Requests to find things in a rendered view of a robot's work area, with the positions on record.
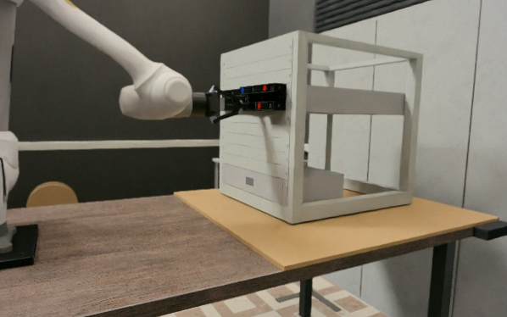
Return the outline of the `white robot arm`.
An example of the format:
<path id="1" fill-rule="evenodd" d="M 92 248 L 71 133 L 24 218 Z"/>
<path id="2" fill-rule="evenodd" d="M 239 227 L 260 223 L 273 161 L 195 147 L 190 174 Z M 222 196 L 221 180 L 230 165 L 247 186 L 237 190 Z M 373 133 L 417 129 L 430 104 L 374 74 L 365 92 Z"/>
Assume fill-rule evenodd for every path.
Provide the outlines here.
<path id="1" fill-rule="evenodd" d="M 31 1 L 66 29 L 109 55 L 130 74 L 134 85 L 124 87 L 120 93 L 124 115 L 141 120 L 191 115 L 192 88 L 182 75 L 149 61 L 68 0 Z M 8 192 L 19 175 L 18 140 L 8 131 L 8 114 L 16 7 L 22 3 L 23 0 L 0 0 L 0 253 L 13 250 L 11 241 L 16 233 L 16 228 L 8 228 L 6 221 Z"/>

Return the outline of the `white open rack frame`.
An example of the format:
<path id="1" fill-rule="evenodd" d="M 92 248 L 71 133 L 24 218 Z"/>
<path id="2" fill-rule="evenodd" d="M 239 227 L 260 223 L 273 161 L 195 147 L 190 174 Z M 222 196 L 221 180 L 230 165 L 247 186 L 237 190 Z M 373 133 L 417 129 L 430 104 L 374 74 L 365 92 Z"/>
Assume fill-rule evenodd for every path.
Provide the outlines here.
<path id="1" fill-rule="evenodd" d="M 308 64 L 309 43 L 389 57 L 334 66 Z M 334 87 L 335 71 L 399 60 L 408 61 L 405 93 Z M 289 225 L 413 203 L 422 68 L 419 53 L 306 31 L 221 54 L 222 91 L 287 84 L 286 110 L 242 111 L 220 121 L 221 194 Z M 307 85 L 307 70 L 318 69 L 324 71 L 323 86 Z M 305 115 L 315 113 L 403 115 L 399 187 L 331 171 L 334 114 L 321 116 L 320 168 L 304 166 Z M 343 188 L 366 195 L 343 197 Z M 336 199 L 317 201 L 329 198 Z M 317 202 L 304 203 L 310 201 Z"/>

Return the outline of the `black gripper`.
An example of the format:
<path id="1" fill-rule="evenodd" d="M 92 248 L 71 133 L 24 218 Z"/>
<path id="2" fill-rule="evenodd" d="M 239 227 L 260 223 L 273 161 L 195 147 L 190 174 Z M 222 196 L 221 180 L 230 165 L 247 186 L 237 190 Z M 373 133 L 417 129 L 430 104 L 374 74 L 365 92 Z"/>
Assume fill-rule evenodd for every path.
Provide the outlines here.
<path id="1" fill-rule="evenodd" d="M 233 110 L 233 114 L 227 113 L 220 116 L 213 116 L 217 112 L 209 111 L 208 109 L 208 101 L 209 97 L 212 97 L 212 92 L 219 92 L 221 96 L 230 98 L 233 101 L 226 101 L 227 105 L 236 105 L 225 107 L 225 110 Z M 207 99 L 206 99 L 207 98 Z M 228 92 L 224 92 L 219 89 L 217 86 L 212 86 L 209 92 L 201 93 L 201 92 L 192 92 L 192 112 L 193 116 L 206 116 L 210 118 L 212 124 L 216 124 L 218 121 L 232 117 L 234 115 L 238 115 L 238 112 L 242 112 L 243 108 L 255 108 L 255 104 L 246 104 L 242 103 L 242 100 L 238 100 L 237 96 L 234 96 Z M 207 109 L 207 110 L 206 110 Z"/>

